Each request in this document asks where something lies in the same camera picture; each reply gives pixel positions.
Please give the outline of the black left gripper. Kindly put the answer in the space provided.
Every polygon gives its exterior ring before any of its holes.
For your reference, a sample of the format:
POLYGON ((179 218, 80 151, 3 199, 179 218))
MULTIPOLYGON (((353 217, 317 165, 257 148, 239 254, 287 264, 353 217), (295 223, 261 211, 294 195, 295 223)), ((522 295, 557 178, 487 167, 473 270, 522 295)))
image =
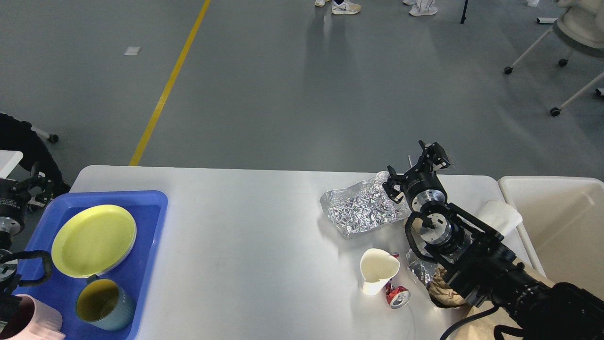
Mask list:
POLYGON ((0 179, 1 222, 24 222, 26 211, 47 207, 53 199, 54 181, 34 162, 31 177, 23 181, 0 179))

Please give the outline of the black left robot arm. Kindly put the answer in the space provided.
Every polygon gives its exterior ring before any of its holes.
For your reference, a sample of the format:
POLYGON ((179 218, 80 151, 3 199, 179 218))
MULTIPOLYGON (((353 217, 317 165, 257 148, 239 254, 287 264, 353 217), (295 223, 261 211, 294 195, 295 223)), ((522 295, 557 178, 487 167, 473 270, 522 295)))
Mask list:
POLYGON ((1 179, 0 203, 0 247, 1 247, 1 302, 0 324, 4 329, 16 314, 21 297, 13 294, 18 287, 38 286, 46 282, 52 275, 51 255, 47 250, 24 250, 11 252, 13 237, 25 228, 25 213, 30 206, 44 207, 49 203, 54 187, 52 180, 39 172, 38 163, 32 168, 32 176, 24 181, 8 178, 1 179), (34 280, 25 280, 17 273, 19 263, 26 260, 40 259, 43 273, 34 280))

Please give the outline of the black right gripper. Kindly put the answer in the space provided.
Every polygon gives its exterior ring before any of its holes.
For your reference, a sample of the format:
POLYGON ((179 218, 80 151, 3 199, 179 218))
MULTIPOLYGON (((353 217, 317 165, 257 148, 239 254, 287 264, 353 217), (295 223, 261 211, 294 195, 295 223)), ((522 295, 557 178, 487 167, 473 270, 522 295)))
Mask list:
POLYGON ((403 174, 387 166, 388 177, 382 187, 387 197, 396 204, 405 202, 415 212, 421 212, 429 205, 447 203, 447 193, 437 172, 450 167, 450 158, 438 143, 427 144, 418 141, 421 155, 417 163, 403 174))

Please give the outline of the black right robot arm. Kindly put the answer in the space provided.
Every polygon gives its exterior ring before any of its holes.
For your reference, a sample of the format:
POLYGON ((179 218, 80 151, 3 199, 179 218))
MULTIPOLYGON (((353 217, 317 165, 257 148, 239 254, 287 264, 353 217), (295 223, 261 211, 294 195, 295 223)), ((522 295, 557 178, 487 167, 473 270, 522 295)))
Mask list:
POLYGON ((504 236, 483 220, 448 202, 436 171, 450 166, 437 142, 419 142, 417 163, 403 174, 388 166, 383 183, 388 198, 406 201, 411 213, 405 223, 410 249, 420 260, 444 267, 445 283, 475 307, 488 300, 493 307, 454 323, 442 334, 447 339, 460 327, 507 312, 517 327, 496 325, 494 338, 505 334, 524 340, 601 340, 603 302, 585 289, 561 282, 552 288, 526 273, 504 236))

